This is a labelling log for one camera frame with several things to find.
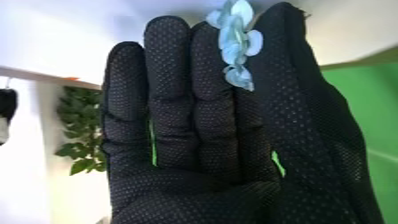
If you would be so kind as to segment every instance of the black glove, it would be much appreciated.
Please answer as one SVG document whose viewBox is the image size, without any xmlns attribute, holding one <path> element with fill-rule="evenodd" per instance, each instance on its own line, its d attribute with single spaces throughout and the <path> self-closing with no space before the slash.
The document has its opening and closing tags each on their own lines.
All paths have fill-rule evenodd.
<svg viewBox="0 0 398 224">
<path fill-rule="evenodd" d="M 182 19 L 157 18 L 146 50 L 125 42 L 111 52 L 104 151 L 114 224 L 383 223 L 363 135 L 321 75 L 303 11 L 278 4 L 257 30 L 265 47 L 248 68 L 258 100 L 225 81 L 219 30 L 207 23 L 191 29 Z"/>
</svg>

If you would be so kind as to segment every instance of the textured glove fabric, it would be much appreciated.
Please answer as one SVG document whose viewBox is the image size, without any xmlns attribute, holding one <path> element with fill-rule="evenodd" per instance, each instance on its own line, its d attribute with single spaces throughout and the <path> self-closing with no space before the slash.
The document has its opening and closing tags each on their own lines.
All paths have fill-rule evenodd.
<svg viewBox="0 0 398 224">
<path fill-rule="evenodd" d="M 191 29 L 161 17 L 146 49 L 134 42 L 114 47 L 104 84 L 114 224 L 383 223 L 361 131 L 290 4 L 273 7 L 257 29 L 267 37 L 248 63 L 257 96 L 225 80 L 207 23 Z"/>
</svg>

